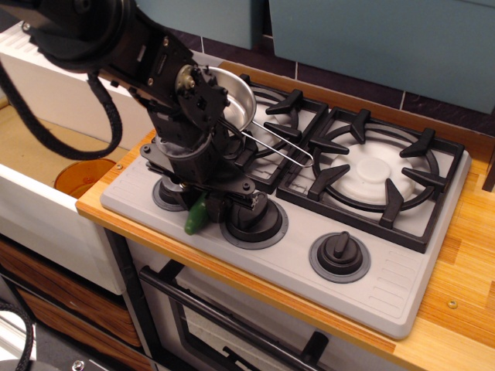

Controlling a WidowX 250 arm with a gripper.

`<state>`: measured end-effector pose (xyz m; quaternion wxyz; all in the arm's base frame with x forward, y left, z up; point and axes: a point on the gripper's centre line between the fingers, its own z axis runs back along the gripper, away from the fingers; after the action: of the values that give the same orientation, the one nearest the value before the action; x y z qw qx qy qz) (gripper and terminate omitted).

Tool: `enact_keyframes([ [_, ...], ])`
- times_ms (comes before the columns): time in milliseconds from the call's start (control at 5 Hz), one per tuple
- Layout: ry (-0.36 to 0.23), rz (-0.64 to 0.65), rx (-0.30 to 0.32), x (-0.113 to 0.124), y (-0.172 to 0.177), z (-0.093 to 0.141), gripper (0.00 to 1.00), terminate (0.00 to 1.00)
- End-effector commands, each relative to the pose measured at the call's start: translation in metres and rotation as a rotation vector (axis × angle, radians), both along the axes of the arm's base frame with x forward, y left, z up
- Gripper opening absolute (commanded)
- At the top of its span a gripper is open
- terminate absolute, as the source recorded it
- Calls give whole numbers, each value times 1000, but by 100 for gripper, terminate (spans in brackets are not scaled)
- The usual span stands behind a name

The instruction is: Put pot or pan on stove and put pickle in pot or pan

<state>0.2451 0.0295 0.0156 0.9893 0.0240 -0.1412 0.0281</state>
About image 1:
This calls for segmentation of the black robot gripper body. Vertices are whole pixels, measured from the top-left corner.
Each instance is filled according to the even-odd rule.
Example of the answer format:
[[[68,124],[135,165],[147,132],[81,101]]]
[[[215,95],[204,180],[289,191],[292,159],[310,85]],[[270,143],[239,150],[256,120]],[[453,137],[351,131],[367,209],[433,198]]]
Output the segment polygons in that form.
[[[194,149],[155,136],[152,143],[141,146],[140,155],[154,171],[168,176],[174,183],[249,197],[255,191],[254,182],[224,158],[229,141],[224,128],[208,133]]]

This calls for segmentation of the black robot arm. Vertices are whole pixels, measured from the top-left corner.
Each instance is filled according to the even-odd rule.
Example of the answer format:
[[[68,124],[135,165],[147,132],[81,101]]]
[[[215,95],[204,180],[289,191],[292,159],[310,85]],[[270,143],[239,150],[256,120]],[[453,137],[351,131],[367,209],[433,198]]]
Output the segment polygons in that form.
[[[104,81],[125,88],[147,111],[155,141],[141,149],[162,176],[159,196],[186,209],[198,204],[214,222],[233,211],[260,216],[254,183],[234,164],[256,109],[251,88],[226,70],[201,66],[167,28],[133,1],[3,1],[44,57],[87,75],[111,123],[121,119]]]

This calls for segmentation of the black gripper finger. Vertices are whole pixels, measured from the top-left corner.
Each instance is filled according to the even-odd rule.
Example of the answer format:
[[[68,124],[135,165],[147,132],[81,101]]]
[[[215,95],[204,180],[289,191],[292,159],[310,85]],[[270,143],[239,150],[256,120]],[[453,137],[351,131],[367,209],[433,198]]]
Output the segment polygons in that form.
[[[206,208],[215,223],[256,224],[267,212],[267,196],[263,192],[239,196],[227,192],[208,192]]]
[[[172,211],[190,210],[203,191],[187,183],[172,182]]]

